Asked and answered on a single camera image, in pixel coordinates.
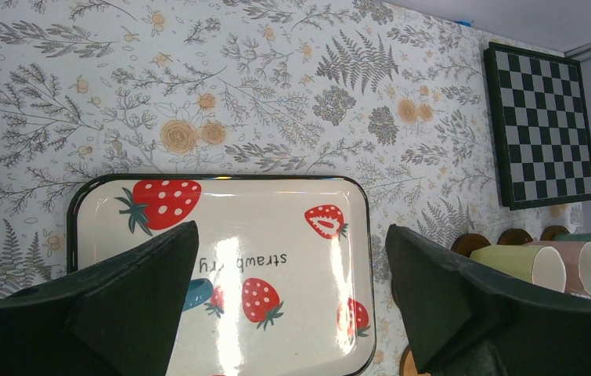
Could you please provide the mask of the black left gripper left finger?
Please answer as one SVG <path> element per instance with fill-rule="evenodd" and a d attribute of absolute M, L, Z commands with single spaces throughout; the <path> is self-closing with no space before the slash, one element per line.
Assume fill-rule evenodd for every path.
<path fill-rule="evenodd" d="M 195 222 L 0 298 L 0 375 L 163 375 L 199 249 Z"/>

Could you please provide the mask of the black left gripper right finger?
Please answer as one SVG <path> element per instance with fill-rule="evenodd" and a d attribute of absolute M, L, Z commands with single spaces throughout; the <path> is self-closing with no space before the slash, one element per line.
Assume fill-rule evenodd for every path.
<path fill-rule="evenodd" d="M 416 369 L 591 375 L 591 299 L 551 291 L 390 226 L 392 294 Z"/>

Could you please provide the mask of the white cup blue handle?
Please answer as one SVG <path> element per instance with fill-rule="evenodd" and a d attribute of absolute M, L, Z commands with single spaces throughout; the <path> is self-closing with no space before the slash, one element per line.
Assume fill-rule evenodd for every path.
<path fill-rule="evenodd" d="M 189 282 L 182 311 L 193 309 L 208 302 L 214 293 L 214 286 L 207 278 L 192 279 Z"/>

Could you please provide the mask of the white cup yellow handle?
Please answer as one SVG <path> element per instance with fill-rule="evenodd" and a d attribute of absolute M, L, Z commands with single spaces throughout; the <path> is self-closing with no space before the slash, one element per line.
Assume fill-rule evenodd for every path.
<path fill-rule="evenodd" d="M 470 259 L 535 286 L 565 292 L 566 267 L 554 247 L 494 244 L 472 251 Z"/>

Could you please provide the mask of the brown wooden coaster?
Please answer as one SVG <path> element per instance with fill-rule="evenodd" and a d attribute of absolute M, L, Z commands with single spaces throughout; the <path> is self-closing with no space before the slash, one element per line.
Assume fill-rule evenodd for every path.
<path fill-rule="evenodd" d="M 524 245 L 533 241 L 533 237 L 523 229 L 510 228 L 505 230 L 497 240 L 499 245 Z"/>

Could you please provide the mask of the brown ridged coaster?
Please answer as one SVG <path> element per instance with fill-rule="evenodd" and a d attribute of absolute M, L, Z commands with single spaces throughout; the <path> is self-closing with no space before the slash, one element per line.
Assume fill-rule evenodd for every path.
<path fill-rule="evenodd" d="M 547 226 L 541 233 L 540 240 L 554 241 L 556 237 L 569 234 L 569 230 L 564 226 Z"/>
<path fill-rule="evenodd" d="M 469 257 L 473 251 L 490 245 L 490 241 L 481 234 L 465 233 L 455 240 L 451 246 L 451 250 L 465 257 Z"/>

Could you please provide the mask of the white cup pink front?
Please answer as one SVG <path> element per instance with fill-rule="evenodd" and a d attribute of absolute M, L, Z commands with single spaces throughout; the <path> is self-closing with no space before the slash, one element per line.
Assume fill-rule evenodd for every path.
<path fill-rule="evenodd" d="M 532 241 L 527 246 L 555 248 L 566 268 L 564 292 L 591 297 L 591 241 Z"/>

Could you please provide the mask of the cream tray with black rim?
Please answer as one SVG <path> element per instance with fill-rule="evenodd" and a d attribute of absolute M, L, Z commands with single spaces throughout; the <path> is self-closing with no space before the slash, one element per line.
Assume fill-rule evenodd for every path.
<path fill-rule="evenodd" d="M 67 270 L 194 221 L 191 279 L 170 375 L 358 375 L 376 348 L 366 195 L 343 177 L 112 174 L 67 213 Z"/>

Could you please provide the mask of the black white chessboard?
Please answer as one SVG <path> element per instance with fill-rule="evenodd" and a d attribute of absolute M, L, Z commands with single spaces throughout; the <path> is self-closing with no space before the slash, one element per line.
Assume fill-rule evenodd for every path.
<path fill-rule="evenodd" d="M 491 42 L 484 51 L 502 203 L 591 201 L 591 135 L 577 60 Z"/>

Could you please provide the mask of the light bamboo coaster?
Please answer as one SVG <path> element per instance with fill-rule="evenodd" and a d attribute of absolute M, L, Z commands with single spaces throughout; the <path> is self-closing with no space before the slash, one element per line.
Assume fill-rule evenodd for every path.
<path fill-rule="evenodd" d="M 429 376 L 429 373 L 420 373 L 416 369 L 413 352 L 410 346 L 407 346 L 401 356 L 399 364 L 399 376 Z"/>

